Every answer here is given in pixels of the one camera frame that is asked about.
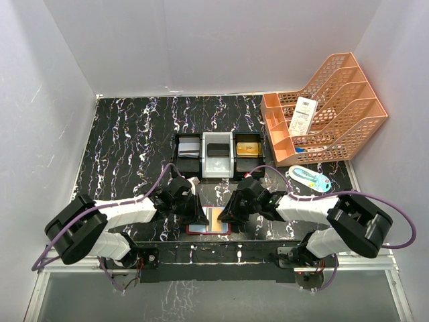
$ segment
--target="gray wall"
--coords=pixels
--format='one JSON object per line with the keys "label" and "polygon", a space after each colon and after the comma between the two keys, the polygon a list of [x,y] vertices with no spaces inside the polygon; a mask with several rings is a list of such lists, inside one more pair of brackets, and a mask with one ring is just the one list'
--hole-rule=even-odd
{"label": "gray wall", "polygon": [[[415,244],[395,252],[417,321],[429,314],[428,15],[425,0],[384,1],[355,50],[390,118],[353,164],[363,191],[395,201],[417,225]],[[410,229],[399,215],[394,220],[389,242],[405,242]]]}
{"label": "gray wall", "polygon": [[22,321],[67,204],[95,95],[43,1],[0,0],[0,321]]}
{"label": "gray wall", "polygon": [[96,94],[303,87],[353,51],[380,0],[45,0]]}

